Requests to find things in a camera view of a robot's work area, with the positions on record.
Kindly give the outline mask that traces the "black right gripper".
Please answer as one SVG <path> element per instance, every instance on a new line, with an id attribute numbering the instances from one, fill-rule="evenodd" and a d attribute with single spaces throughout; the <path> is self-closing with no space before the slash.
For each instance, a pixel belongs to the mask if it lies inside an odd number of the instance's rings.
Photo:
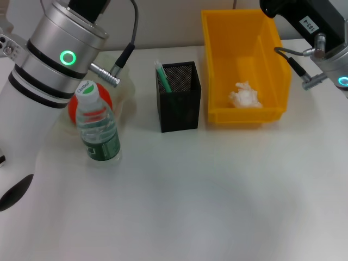
<path id="1" fill-rule="evenodd" d="M 260 0 L 259 5 L 269 18 L 284 17 L 311 46 L 319 33 L 326 36 L 326 51 L 345 42 L 345 20 L 328 0 Z"/>

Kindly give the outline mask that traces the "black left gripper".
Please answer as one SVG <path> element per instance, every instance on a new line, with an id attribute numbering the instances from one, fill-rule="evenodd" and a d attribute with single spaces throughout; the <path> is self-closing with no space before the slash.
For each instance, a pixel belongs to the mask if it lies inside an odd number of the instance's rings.
<path id="1" fill-rule="evenodd" d="M 104 13 L 109 0 L 70 0 L 68 7 L 87 19 L 96 22 L 100 14 Z"/>

